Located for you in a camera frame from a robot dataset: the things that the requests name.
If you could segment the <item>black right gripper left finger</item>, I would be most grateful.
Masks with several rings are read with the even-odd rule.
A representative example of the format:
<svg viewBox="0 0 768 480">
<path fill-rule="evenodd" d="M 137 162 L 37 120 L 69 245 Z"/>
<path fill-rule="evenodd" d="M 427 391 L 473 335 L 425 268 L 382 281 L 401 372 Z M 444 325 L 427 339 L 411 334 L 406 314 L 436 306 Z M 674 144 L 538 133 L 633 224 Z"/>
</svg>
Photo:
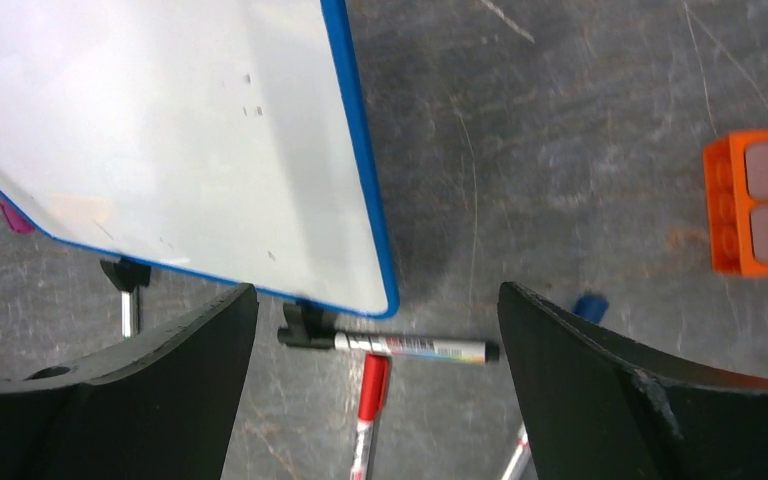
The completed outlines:
<svg viewBox="0 0 768 480">
<path fill-rule="evenodd" d="M 90 355 L 0 381 L 0 479 L 217 479 L 258 316 L 242 284 Z"/>
</svg>

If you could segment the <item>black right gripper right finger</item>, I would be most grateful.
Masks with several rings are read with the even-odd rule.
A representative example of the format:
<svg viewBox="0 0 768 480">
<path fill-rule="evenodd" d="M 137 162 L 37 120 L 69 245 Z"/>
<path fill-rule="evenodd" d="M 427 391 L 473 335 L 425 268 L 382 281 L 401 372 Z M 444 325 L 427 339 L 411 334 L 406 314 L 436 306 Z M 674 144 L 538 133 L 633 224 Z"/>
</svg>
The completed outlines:
<svg viewBox="0 0 768 480">
<path fill-rule="evenodd" d="M 768 479 L 768 379 L 670 355 L 514 282 L 497 312 L 542 479 Z"/>
</svg>

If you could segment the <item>red cap marker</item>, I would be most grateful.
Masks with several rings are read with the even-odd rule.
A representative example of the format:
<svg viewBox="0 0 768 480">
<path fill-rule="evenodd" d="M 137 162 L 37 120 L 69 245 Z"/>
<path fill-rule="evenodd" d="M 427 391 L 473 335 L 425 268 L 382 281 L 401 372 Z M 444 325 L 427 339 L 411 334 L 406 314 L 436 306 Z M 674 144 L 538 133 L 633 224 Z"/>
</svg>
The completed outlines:
<svg viewBox="0 0 768 480">
<path fill-rule="evenodd" d="M 385 404 L 389 372 L 388 357 L 376 354 L 365 356 L 350 480 L 363 480 L 369 476 L 375 424 Z"/>
</svg>

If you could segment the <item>blue framed whiteboard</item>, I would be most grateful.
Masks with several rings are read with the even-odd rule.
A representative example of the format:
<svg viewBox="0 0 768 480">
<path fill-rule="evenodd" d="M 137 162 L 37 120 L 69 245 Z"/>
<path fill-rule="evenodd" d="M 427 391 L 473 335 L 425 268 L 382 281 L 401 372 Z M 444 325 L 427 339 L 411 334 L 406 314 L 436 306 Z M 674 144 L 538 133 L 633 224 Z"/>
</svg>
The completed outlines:
<svg viewBox="0 0 768 480">
<path fill-rule="evenodd" d="M 343 1 L 0 1 L 0 195 L 72 246 L 399 307 Z"/>
</svg>

